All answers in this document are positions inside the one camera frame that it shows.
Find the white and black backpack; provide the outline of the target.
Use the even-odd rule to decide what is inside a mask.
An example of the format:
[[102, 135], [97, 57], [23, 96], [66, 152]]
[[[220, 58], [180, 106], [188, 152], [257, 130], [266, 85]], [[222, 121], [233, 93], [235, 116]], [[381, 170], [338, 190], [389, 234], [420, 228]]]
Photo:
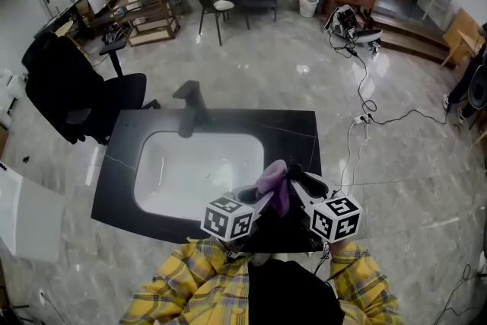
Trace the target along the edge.
[[342, 38], [349, 45], [367, 44], [372, 51], [380, 48], [383, 34], [381, 29], [360, 27], [355, 11], [350, 5], [336, 8], [324, 24], [324, 30], [330, 37]]

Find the round wooden table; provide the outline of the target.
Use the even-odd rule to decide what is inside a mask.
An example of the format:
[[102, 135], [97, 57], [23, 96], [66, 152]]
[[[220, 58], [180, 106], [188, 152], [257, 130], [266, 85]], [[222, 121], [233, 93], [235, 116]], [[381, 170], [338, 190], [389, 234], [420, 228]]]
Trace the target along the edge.
[[65, 36], [71, 30], [71, 28], [73, 27], [73, 25], [74, 25], [74, 21], [73, 20], [69, 20], [69, 21], [65, 22], [61, 27], [59, 27], [55, 31], [55, 35], [57, 37], [63, 37], [63, 36]]

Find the white wastebasket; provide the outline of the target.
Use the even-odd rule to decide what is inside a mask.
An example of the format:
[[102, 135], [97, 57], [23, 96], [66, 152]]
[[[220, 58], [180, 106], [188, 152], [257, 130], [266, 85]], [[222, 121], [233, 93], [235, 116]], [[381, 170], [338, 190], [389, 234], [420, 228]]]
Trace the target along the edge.
[[319, 4], [319, 0], [298, 0], [299, 13], [304, 18], [312, 18]]

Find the black desk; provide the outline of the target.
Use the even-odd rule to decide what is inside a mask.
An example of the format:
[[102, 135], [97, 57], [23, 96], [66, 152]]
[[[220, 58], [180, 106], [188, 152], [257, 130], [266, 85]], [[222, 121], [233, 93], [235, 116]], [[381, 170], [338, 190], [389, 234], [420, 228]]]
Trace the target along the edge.
[[42, 33], [62, 31], [63, 27], [67, 27], [66, 33], [72, 30], [75, 37], [79, 35], [83, 39], [92, 40], [94, 32], [88, 20], [90, 13], [91, 6], [88, 4], [88, 0], [77, 0], [42, 26], [33, 37], [37, 38]]

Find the white sink basin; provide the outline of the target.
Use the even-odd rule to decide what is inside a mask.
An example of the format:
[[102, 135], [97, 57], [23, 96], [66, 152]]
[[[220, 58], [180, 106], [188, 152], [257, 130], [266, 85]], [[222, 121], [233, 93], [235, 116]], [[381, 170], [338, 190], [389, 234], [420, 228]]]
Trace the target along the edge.
[[134, 196], [145, 212], [200, 220], [205, 205], [256, 182], [264, 170], [264, 147], [247, 134], [156, 132], [145, 141]]

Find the person's left forearm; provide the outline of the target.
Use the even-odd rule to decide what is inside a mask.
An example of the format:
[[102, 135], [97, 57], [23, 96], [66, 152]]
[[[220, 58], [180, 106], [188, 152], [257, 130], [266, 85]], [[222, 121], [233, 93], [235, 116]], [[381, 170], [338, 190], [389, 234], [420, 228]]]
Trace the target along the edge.
[[249, 325], [252, 258], [229, 260], [212, 239], [180, 245], [133, 295], [119, 325]]

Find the black sink faucet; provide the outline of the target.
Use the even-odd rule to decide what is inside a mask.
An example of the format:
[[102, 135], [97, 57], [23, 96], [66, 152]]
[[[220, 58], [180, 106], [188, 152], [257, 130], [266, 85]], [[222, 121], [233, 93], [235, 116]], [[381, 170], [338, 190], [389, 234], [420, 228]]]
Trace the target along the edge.
[[208, 129], [212, 117], [205, 105], [198, 81], [186, 81], [173, 93], [172, 98], [185, 102], [178, 129], [180, 137], [188, 139], [196, 129]]

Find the light wooden desk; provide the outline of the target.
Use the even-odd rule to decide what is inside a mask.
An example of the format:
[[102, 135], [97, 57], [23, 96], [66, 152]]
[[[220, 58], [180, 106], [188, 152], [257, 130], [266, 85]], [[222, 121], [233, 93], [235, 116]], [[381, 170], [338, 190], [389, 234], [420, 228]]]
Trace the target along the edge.
[[449, 52], [441, 63], [441, 68], [445, 66], [454, 69], [463, 68], [485, 42], [480, 33], [480, 26], [463, 8], [455, 14], [443, 38], [449, 47]]

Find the person's torso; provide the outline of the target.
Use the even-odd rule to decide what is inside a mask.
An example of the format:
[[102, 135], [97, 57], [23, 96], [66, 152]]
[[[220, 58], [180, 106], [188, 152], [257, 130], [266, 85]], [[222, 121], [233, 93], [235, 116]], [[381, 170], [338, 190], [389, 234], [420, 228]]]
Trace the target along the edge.
[[249, 325], [342, 325], [331, 285], [299, 263], [258, 253], [248, 270]]

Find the purple cloth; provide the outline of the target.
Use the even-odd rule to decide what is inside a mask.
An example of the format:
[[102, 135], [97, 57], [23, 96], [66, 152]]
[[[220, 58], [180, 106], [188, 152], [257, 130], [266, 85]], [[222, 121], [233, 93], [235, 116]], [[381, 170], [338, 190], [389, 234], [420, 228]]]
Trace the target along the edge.
[[290, 208], [287, 173], [288, 165], [279, 159], [272, 162], [256, 182], [257, 200], [267, 198], [281, 218], [286, 216]]

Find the dark wooden sink cabinet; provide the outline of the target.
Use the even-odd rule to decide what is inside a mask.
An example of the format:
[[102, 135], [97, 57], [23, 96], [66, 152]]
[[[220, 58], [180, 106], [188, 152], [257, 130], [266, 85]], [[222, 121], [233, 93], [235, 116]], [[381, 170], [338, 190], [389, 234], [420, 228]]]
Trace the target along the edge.
[[[182, 110], [123, 110], [116, 121], [97, 182], [92, 219], [134, 234], [182, 244], [207, 238], [198, 221], [146, 212], [135, 200], [138, 160], [156, 132], [177, 133]], [[283, 159], [321, 174], [316, 114], [306, 110], [213, 109], [195, 133], [251, 135], [263, 146], [263, 165]]]

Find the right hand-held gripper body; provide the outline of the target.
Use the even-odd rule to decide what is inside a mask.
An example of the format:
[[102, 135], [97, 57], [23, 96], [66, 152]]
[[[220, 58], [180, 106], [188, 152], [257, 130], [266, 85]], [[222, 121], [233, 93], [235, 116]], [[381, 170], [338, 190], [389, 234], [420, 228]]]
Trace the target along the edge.
[[362, 207], [353, 196], [344, 196], [312, 204], [307, 214], [310, 231], [327, 243], [336, 243], [358, 233]]

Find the black office chair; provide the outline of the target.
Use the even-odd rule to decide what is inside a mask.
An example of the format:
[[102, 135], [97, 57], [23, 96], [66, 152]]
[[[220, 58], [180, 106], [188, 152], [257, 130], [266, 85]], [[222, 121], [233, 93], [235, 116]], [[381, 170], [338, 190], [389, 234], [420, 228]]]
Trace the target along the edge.
[[73, 145], [87, 137], [105, 145], [122, 110], [159, 109], [144, 103], [142, 73], [103, 79], [68, 37], [40, 34], [22, 58], [26, 94], [52, 127]]

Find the white freestanding washbasin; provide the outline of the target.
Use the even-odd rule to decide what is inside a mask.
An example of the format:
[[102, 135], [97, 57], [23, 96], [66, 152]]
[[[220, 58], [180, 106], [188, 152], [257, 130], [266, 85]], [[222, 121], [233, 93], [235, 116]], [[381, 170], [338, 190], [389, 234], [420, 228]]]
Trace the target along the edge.
[[0, 169], [0, 239], [15, 257], [57, 262], [65, 198], [7, 168]]

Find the black equipment bag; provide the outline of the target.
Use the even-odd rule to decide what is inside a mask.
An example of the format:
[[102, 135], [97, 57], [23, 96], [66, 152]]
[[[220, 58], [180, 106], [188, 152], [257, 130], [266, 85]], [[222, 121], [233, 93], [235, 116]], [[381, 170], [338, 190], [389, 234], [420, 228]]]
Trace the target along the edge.
[[124, 37], [125, 28], [120, 26], [118, 23], [110, 25], [108, 30], [102, 36], [102, 42], [105, 45], [110, 45], [121, 40]]

